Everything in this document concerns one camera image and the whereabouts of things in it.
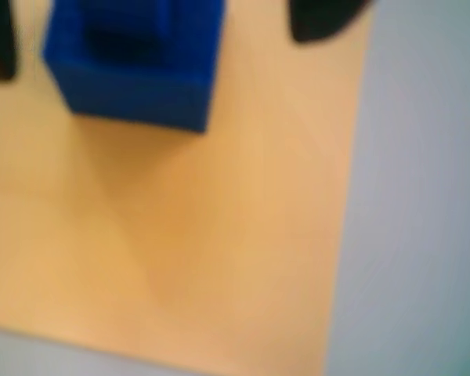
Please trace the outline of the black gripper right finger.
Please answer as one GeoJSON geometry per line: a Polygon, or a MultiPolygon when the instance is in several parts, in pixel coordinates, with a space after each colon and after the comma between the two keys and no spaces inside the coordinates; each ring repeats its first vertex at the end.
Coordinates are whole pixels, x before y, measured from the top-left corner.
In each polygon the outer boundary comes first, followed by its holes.
{"type": "Polygon", "coordinates": [[[372,1],[290,0],[288,19],[295,42],[322,42],[344,31],[372,1]]]}

